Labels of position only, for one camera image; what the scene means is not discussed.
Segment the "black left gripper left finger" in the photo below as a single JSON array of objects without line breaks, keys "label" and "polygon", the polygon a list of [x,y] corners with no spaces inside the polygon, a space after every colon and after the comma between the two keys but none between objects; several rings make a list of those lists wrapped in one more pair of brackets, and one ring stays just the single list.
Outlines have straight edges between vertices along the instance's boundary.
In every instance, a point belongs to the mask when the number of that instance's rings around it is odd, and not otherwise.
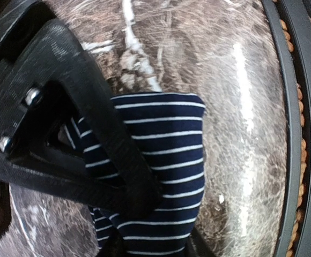
[{"label": "black left gripper left finger", "polygon": [[117,229],[114,229],[112,234],[108,237],[107,242],[101,250],[99,250],[96,257],[125,257],[127,252],[122,235]]}]

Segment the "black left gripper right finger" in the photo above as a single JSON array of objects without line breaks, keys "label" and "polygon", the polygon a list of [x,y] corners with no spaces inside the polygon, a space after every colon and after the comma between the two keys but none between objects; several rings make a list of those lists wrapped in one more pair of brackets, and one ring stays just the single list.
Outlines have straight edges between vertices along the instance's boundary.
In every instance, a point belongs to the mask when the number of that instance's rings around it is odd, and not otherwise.
[{"label": "black left gripper right finger", "polygon": [[185,257],[216,257],[199,231],[194,228],[184,249]]}]

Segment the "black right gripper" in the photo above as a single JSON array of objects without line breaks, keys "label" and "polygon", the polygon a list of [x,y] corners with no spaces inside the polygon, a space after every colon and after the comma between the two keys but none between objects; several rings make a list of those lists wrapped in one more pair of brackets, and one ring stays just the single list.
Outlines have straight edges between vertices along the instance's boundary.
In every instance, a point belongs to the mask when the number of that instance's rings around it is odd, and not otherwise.
[{"label": "black right gripper", "polygon": [[[0,1],[0,239],[9,183],[120,214],[148,214],[161,186],[111,101],[96,62],[43,1]],[[79,113],[123,179],[89,176],[82,156],[50,143]]]}]

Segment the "navy striped boxer underwear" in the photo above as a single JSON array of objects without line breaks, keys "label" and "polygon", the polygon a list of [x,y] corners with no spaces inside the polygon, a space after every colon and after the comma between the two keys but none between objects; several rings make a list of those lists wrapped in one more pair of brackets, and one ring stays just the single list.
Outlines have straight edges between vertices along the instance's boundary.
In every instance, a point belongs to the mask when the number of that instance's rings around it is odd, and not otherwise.
[{"label": "navy striped boxer underwear", "polygon": [[162,201],[141,220],[90,207],[99,250],[117,229],[127,256],[184,256],[204,193],[205,105],[190,93],[127,94],[112,103],[161,183]]}]

